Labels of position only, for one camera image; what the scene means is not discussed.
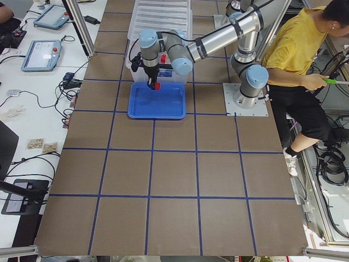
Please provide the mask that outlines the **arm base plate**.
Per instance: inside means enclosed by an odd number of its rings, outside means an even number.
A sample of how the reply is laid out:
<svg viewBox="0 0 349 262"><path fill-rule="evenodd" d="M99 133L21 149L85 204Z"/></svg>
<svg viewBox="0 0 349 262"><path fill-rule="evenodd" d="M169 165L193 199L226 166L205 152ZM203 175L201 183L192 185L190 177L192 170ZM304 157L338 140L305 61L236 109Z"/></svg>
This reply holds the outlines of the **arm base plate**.
<svg viewBox="0 0 349 262"><path fill-rule="evenodd" d="M268 117L262 89L256 97L248 98L240 92L240 83L223 83L227 116Z"/></svg>
<svg viewBox="0 0 349 262"><path fill-rule="evenodd" d="M233 15L214 15L215 38L222 38L224 35L234 35L235 30L231 22L235 20Z"/></svg>

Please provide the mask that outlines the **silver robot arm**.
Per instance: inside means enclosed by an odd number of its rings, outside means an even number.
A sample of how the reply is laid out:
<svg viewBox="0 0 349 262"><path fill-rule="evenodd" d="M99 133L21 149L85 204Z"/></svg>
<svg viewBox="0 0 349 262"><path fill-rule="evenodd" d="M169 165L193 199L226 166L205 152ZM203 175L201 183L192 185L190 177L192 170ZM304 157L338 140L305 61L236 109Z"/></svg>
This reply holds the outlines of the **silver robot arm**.
<svg viewBox="0 0 349 262"><path fill-rule="evenodd" d="M271 25L284 8L284 1L241 1L240 12L226 14L228 23L188 45L184 44L184 38L175 30L142 30L139 44L144 71L148 76L147 86L153 90L160 88L157 75L158 55L161 52L167 52L172 68L178 75L187 75L192 71L194 63L238 41L238 49L231 57L231 64L241 84L234 92L233 100L241 108L253 108L269 79L267 69L255 63L258 33Z"/></svg>

